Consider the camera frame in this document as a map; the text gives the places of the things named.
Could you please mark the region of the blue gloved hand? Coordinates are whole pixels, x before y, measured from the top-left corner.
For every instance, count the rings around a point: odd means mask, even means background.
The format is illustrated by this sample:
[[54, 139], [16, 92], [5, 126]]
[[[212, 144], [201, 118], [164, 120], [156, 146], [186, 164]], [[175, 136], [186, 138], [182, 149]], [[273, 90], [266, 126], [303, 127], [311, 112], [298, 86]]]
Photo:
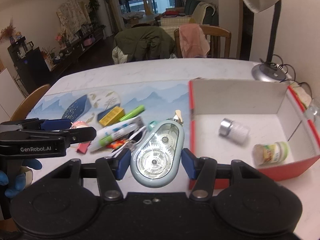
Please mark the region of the blue gloved hand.
[[14, 198], [17, 196], [26, 186], [26, 172], [34, 170], [40, 170], [42, 168], [42, 164], [37, 159], [26, 159], [22, 162], [22, 166], [20, 168], [19, 174], [15, 177], [14, 182], [11, 183], [10, 187], [6, 189], [5, 196], [7, 198]]

